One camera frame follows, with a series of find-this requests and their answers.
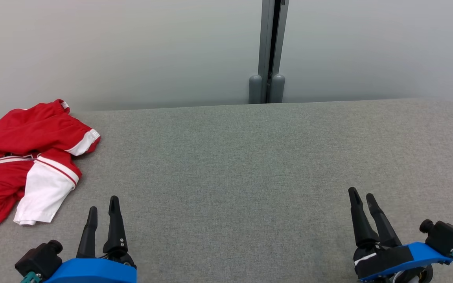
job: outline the gray table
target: gray table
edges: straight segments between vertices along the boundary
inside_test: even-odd
[[[453,224],[453,103],[377,100],[77,113],[101,133],[51,224],[0,225],[0,282],[50,239],[76,253],[88,208],[121,201],[140,282],[355,282],[347,188],[376,195],[401,241]],[[435,266],[435,283],[453,265]]]

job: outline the clothing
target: clothing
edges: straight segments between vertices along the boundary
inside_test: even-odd
[[[100,135],[69,115],[63,100],[10,111],[0,120],[0,223],[51,222],[81,171],[71,155],[92,152]]]

